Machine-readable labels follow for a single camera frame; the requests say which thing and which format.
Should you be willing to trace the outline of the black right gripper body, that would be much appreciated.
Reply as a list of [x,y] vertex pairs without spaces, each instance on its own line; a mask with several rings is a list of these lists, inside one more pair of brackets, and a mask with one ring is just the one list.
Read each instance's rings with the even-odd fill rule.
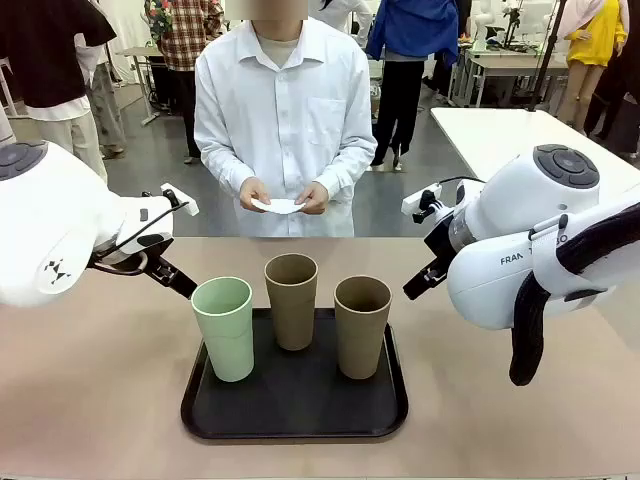
[[447,271],[454,258],[454,248],[449,240],[449,226],[452,219],[452,214],[441,219],[424,239],[424,243],[435,256],[434,260],[427,265],[429,270]]

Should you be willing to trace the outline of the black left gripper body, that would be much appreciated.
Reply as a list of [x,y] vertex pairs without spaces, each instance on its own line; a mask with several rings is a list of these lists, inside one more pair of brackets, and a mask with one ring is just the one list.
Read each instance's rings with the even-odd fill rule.
[[154,275],[159,268],[160,255],[151,251],[141,251],[113,265],[118,275]]

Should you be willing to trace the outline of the person's right hand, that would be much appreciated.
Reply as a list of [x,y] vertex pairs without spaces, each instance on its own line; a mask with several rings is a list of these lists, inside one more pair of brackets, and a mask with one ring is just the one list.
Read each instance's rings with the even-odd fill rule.
[[261,204],[270,205],[271,200],[267,193],[263,182],[257,177],[247,178],[241,185],[239,192],[239,200],[241,206],[248,211],[256,213],[265,213],[264,209],[256,206],[253,201],[257,200]]

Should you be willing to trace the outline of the person's left hand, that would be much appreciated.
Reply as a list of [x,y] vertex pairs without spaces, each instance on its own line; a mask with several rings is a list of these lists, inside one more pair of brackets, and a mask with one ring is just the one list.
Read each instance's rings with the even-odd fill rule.
[[298,196],[295,204],[307,215],[322,215],[329,203],[327,189],[318,182],[311,182]]

